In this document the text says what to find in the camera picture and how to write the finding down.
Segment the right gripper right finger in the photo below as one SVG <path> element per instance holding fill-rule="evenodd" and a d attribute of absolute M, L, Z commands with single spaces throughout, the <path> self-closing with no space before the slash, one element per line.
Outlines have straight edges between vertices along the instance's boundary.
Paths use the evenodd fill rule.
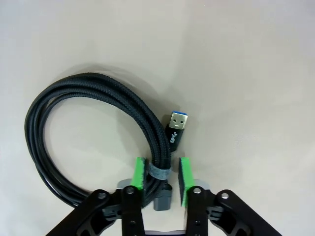
<path fill-rule="evenodd" d="M 186 208 L 186 235 L 207 236 L 211 222 L 226 236 L 279 236 L 280 233 L 233 191 L 217 194 L 198 185 L 188 158 L 179 159 L 181 204 Z"/>

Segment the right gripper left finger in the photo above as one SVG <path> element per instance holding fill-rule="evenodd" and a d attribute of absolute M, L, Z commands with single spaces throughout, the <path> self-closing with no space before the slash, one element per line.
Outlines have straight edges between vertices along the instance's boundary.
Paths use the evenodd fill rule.
<path fill-rule="evenodd" d="M 145 159 L 137 158 L 130 185 L 112 194 L 102 189 L 94 191 L 47 235 L 99 236 L 120 219 L 122 235 L 144 236 L 144 180 Z"/>

